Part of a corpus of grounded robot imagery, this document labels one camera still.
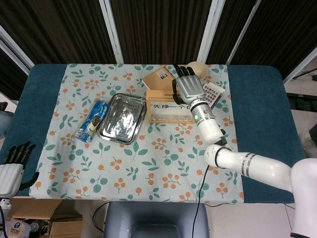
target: wooden box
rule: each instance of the wooden box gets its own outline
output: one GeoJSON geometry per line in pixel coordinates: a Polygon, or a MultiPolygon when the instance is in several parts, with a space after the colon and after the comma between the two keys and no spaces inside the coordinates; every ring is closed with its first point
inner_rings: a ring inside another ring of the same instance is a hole
{"type": "Polygon", "coordinates": [[[147,91],[147,110],[150,123],[194,123],[189,105],[178,105],[173,92],[147,91]]]}

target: blue package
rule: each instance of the blue package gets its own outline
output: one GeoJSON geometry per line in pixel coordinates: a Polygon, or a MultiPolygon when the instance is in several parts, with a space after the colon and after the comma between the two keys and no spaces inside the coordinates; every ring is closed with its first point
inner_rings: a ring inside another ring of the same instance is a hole
{"type": "Polygon", "coordinates": [[[85,119],[75,136],[83,142],[90,142],[93,139],[96,128],[100,122],[103,121],[108,110],[109,105],[105,101],[96,101],[88,117],[85,119]]]}

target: calculator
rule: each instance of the calculator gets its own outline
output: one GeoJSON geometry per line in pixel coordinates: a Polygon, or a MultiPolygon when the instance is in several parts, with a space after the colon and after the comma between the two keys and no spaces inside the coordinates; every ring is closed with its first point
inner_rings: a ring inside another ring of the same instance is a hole
{"type": "Polygon", "coordinates": [[[213,109],[213,107],[222,96],[224,89],[211,82],[205,83],[203,85],[203,88],[206,94],[205,100],[208,102],[210,108],[213,109]]]}

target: stainless steel tray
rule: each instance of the stainless steel tray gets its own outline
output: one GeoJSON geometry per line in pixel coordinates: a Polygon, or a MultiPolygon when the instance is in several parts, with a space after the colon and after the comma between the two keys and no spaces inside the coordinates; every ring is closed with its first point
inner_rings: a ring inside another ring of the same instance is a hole
{"type": "Polygon", "coordinates": [[[118,93],[109,104],[109,112],[98,129],[98,136],[124,145],[131,144],[138,135],[147,111],[146,100],[118,93]]]}

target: brown notebook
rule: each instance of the brown notebook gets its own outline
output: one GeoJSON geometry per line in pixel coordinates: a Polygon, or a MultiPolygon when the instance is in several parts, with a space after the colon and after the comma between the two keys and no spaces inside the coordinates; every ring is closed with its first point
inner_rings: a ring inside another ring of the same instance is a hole
{"type": "Polygon", "coordinates": [[[150,90],[172,91],[172,80],[175,79],[164,66],[158,68],[142,79],[145,86],[150,90]]]}

